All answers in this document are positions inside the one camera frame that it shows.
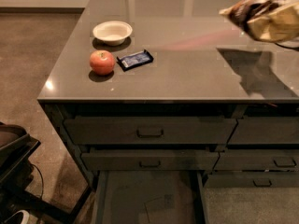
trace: desk top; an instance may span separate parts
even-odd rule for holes
[[[252,41],[218,12],[239,0],[91,0],[38,96],[40,103],[254,103],[299,101],[299,53]],[[109,47],[92,30],[103,21],[134,29]],[[116,56],[148,50],[154,62],[99,77],[96,49]]]

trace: white bowl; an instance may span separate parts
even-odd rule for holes
[[[130,36],[132,31],[132,27],[126,22],[107,21],[95,26],[93,35],[107,45],[118,46],[124,42],[125,38]]]

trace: desk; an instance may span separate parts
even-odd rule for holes
[[[198,172],[204,187],[299,184],[281,172],[299,162],[298,51],[254,42],[218,15],[237,1],[90,1],[38,102],[93,189],[101,171],[119,170]],[[118,47],[92,35],[111,20],[134,29]],[[154,62],[99,77],[96,49],[146,49]]]

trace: floor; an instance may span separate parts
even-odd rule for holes
[[[86,182],[36,97],[79,14],[0,14],[0,120],[23,126],[42,145],[30,158],[44,179],[43,200],[70,211]],[[42,193],[37,169],[28,190]],[[209,223],[284,223],[299,219],[299,189],[205,189]],[[94,193],[76,223],[90,223]],[[29,223],[57,223],[30,216]]]

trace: red apple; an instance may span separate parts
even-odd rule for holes
[[[114,64],[114,57],[109,51],[96,50],[91,54],[90,66],[97,75],[108,75],[113,71]]]

